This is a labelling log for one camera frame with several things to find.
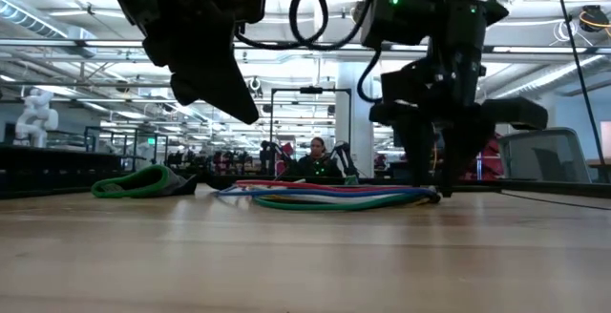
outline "column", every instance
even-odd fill
[[[350,139],[350,152],[361,176],[373,177],[373,125],[369,121],[370,103],[363,101],[356,93],[356,84],[365,71],[366,63],[342,62],[338,64],[337,89],[352,89],[352,96],[337,93],[335,96],[335,141]],[[364,83],[367,94],[372,92],[372,76]],[[348,137],[348,106],[352,100],[351,137]]]

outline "table surface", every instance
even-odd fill
[[[611,207],[611,200],[578,201]],[[2,312],[609,312],[611,212],[500,194],[358,213],[0,201]]]

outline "person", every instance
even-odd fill
[[[342,177],[337,162],[329,157],[325,141],[314,137],[309,144],[310,154],[299,159],[298,165],[303,176]]]

